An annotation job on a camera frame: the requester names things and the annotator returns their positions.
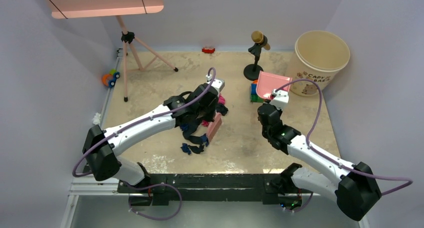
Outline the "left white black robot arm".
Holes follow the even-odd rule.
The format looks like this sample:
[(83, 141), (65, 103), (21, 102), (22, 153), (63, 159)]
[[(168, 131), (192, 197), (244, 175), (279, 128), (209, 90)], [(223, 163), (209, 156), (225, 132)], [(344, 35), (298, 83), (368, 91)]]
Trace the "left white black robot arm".
[(149, 113), (127, 123), (105, 130), (99, 125), (91, 127), (82, 151), (94, 179), (117, 178), (128, 183), (136, 192), (147, 190), (149, 179), (143, 165), (120, 155), (157, 133), (197, 121), (212, 121), (224, 85), (223, 80), (208, 81), (193, 92), (169, 97)]

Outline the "pink plastic dustpan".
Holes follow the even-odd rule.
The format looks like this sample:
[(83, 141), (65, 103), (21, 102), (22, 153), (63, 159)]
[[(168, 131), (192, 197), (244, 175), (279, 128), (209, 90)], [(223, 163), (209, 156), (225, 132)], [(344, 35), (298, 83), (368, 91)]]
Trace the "pink plastic dustpan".
[(274, 89), (280, 88), (292, 80), (292, 78), (286, 76), (260, 71), (256, 84), (256, 94), (262, 99), (270, 99)]

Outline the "pink hand brush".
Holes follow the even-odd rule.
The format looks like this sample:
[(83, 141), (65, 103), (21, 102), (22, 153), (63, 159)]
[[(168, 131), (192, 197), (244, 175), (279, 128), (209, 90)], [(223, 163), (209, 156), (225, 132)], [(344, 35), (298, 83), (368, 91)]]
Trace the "pink hand brush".
[(216, 113), (214, 117), (214, 121), (210, 122), (207, 127), (206, 136), (209, 142), (212, 142), (214, 136), (216, 135), (221, 125), (222, 125), (222, 114)]

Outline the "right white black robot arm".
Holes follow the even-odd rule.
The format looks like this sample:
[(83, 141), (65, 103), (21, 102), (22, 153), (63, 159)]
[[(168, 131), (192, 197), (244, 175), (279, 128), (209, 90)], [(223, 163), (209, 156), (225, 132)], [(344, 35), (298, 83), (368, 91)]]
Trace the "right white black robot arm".
[(284, 190), (302, 188), (325, 196), (355, 221), (362, 220), (380, 200), (382, 193), (367, 164), (353, 164), (313, 143), (307, 144), (306, 137), (283, 124), (282, 112), (269, 103), (262, 104), (257, 114), (262, 125), (262, 136), (273, 148), (302, 160), (316, 170), (311, 172), (299, 166), (283, 175), (280, 183)]

